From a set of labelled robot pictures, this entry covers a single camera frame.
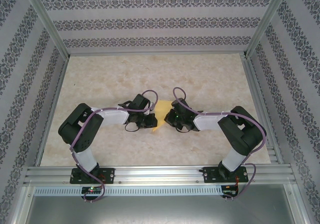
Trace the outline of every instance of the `marble floor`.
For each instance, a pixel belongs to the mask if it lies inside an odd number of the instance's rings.
[[[114,107],[147,89],[155,90],[160,100],[173,101],[176,86],[186,91],[186,101],[195,110],[220,112],[242,106],[257,119],[238,54],[71,57],[41,166],[75,165],[58,128],[78,104]],[[152,93],[146,96],[155,100]],[[119,124],[100,128],[91,148],[101,166],[214,165],[231,145],[220,130],[179,133],[164,124],[154,132],[126,132]],[[248,162],[269,164],[267,148]]]

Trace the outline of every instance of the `patterned wallpaper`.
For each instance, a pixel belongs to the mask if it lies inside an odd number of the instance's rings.
[[[271,0],[41,0],[71,54],[244,51]]]
[[[282,0],[251,57],[311,223],[320,223],[319,10],[319,0]]]
[[[65,65],[28,0],[0,2],[0,224],[35,164]]]

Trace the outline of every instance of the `wire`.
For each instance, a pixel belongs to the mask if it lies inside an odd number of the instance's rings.
[[[186,99],[186,92],[185,92],[181,87],[178,87],[178,86],[176,86],[176,87],[173,88],[173,90],[172,90],[174,98],[177,100],[177,102],[178,102],[180,105],[182,105],[184,108],[188,109],[189,111],[194,112],[195,114],[198,114],[198,115],[208,115],[208,116],[230,115],[230,116],[235,116],[235,117],[243,118],[243,119],[246,119],[247,121],[253,123],[253,124],[259,129],[259,131],[261,132],[261,134],[262,134],[262,143],[261,143],[261,145],[258,146],[258,147],[257,147],[256,149],[254,149],[253,151],[251,151],[251,152],[249,153],[249,155],[247,155],[246,158],[245,158],[245,159],[242,161],[242,163],[241,163],[242,165],[245,165],[245,166],[247,166],[247,165],[252,165],[252,166],[253,166],[254,171],[253,171],[253,174],[252,174],[251,179],[249,180],[249,182],[247,183],[247,185],[243,188],[243,190],[242,190],[237,196],[231,197],[230,195],[224,194],[225,196],[229,196],[231,199],[236,199],[236,198],[238,198],[239,196],[241,196],[241,195],[248,189],[249,185],[251,184],[251,182],[253,181],[253,179],[254,179],[254,177],[255,177],[255,175],[256,175],[256,171],[257,171],[256,165],[253,164],[253,163],[246,163],[246,164],[245,164],[245,162],[246,162],[246,160],[247,160],[253,153],[259,151],[259,150],[260,150],[261,148],[263,148],[263,146],[265,145],[266,140],[267,140],[267,137],[266,137],[266,135],[265,135],[264,130],[262,129],[261,125],[260,125],[258,122],[256,122],[255,120],[253,120],[253,119],[251,119],[250,117],[247,117],[247,116],[245,116],[245,115],[238,114],[238,113],[233,113],[233,112],[208,112],[208,113],[206,113],[206,112],[198,112],[198,111],[195,111],[195,110],[191,109],[190,107],[188,107],[187,105],[183,104],[183,103],[178,99],[178,97],[177,97],[177,95],[176,95],[176,90],[177,90],[177,89],[183,92],[183,94],[184,94],[184,99]]]
[[[139,127],[138,127],[138,129],[136,129],[136,130],[127,130],[127,126],[129,125],[129,123],[127,123],[125,126],[124,126],[124,129],[127,131],[127,132],[129,132],[129,133],[134,133],[134,132],[137,132],[137,131],[139,131]]]
[[[178,131],[178,133],[188,133],[188,132],[190,132],[190,130],[188,130],[188,131],[180,131],[177,127],[175,127],[175,129]]]
[[[231,195],[228,195],[228,194],[223,194],[224,196],[227,196],[228,198],[230,198],[231,200],[235,200],[235,199],[237,199],[237,198],[239,198],[241,195],[243,195],[246,191],[247,191],[247,189],[248,189],[248,187],[250,186],[250,184],[251,184],[251,182],[254,180],[254,178],[255,178],[255,175],[256,175],[256,172],[257,172],[257,167],[256,167],[256,165],[255,164],[253,164],[253,163],[246,163],[246,164],[244,164],[245,166],[253,166],[253,173],[252,173],[252,177],[250,178],[250,180],[248,181],[248,183],[245,185],[245,187],[242,189],[242,191],[238,194],[238,195],[236,195],[235,197],[232,197]]]
[[[74,146],[76,145],[77,141],[79,140],[82,132],[84,131],[84,129],[86,128],[86,126],[88,125],[90,119],[97,113],[99,112],[104,112],[104,111],[107,111],[107,110],[120,110],[120,111],[126,111],[126,112],[137,112],[137,113],[144,113],[148,110],[153,110],[158,102],[158,93],[156,93],[154,90],[146,90],[142,93],[142,95],[144,95],[145,93],[148,93],[148,92],[152,92],[155,94],[155,102],[148,108],[146,109],[142,109],[142,110],[133,110],[133,109],[127,109],[127,108],[121,108],[121,107],[106,107],[106,108],[102,108],[102,109],[98,109],[98,110],[95,110],[94,112],[92,112],[89,117],[85,120],[85,122],[83,123],[81,129],[79,130],[78,134],[76,135],[75,139],[73,140],[72,144],[70,145],[70,148],[69,150],[71,151],[71,155],[75,161],[75,163],[77,164],[77,166],[85,173],[87,174],[89,177],[93,178],[94,180],[96,180],[98,183],[101,184],[102,186],[102,194],[100,196],[98,196],[96,199],[94,200],[87,200],[86,199],[86,194],[83,196],[83,199],[86,203],[94,203],[98,200],[100,200],[106,193],[106,187],[104,185],[104,183],[98,179],[97,177],[95,177],[94,175],[92,175],[89,171],[87,171],[82,165],[80,165],[77,157],[76,157],[76,154],[75,154],[75,150],[74,150]]]
[[[236,187],[236,192],[239,191],[239,177],[237,175],[235,176],[235,185],[234,186]]]

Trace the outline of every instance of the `yellow cloth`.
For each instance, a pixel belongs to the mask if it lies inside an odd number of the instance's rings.
[[[171,103],[172,100],[158,100],[158,102],[156,103],[154,113],[158,124],[152,129],[153,132],[161,127],[164,123],[166,123],[165,117],[172,108]]]

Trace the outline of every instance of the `aluminum frame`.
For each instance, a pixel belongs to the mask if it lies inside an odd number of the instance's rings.
[[[251,57],[252,53],[255,51],[256,46],[258,45],[262,35],[267,29],[272,17],[277,11],[278,6],[282,0],[271,0],[269,6],[267,7],[260,23],[258,24],[257,29],[255,30],[246,50],[246,56]]]
[[[52,38],[54,44],[58,48],[60,54],[63,57],[63,60],[67,60],[70,56],[70,53],[64,44],[61,36],[59,35],[54,22],[50,19],[50,16],[43,5],[41,0],[29,0],[35,9],[36,13],[38,14],[39,18],[41,19],[44,27],[46,28],[47,32],[49,33],[50,37]]]
[[[256,77],[254,75],[250,60],[244,54],[240,54],[244,72],[251,91],[254,106],[256,108],[259,121],[266,128],[268,140],[267,150],[271,164],[257,164],[257,172],[252,185],[272,185],[282,184],[289,202],[295,223],[309,224],[310,219],[304,206],[294,172],[290,164],[284,164],[279,151],[278,144],[274,137],[273,129],[262,100],[261,91],[258,89]],[[63,83],[63,78],[59,83],[59,89]],[[59,93],[56,94],[54,105],[58,102]],[[50,121],[53,119],[54,108],[50,114]],[[39,153],[43,153],[45,140],[49,133],[50,125],[47,126],[44,142],[41,144]],[[199,172],[203,167],[217,165],[186,165],[186,166],[116,166],[114,184],[106,184],[106,188],[111,187],[209,187],[214,185],[232,185],[234,183],[204,183],[203,174]],[[27,221],[31,208],[33,196],[37,187],[85,187],[90,185],[70,184],[71,170],[74,167],[29,167],[23,181],[22,190],[18,203],[13,214],[13,224],[24,224]],[[252,177],[253,167],[246,167],[248,177]]]
[[[113,166],[115,168],[114,184],[106,184],[106,188],[122,187],[210,187],[232,185],[234,183],[204,183],[203,167],[217,165],[185,165],[185,166]],[[256,176],[252,185],[283,184],[295,223],[309,224],[310,220],[302,202],[296,178],[290,164],[257,164]],[[88,187],[87,185],[70,184],[70,166],[29,167],[22,184],[22,191],[14,213],[12,224],[24,224],[28,218],[32,199],[37,187]],[[247,167],[248,177],[252,177],[253,167]]]

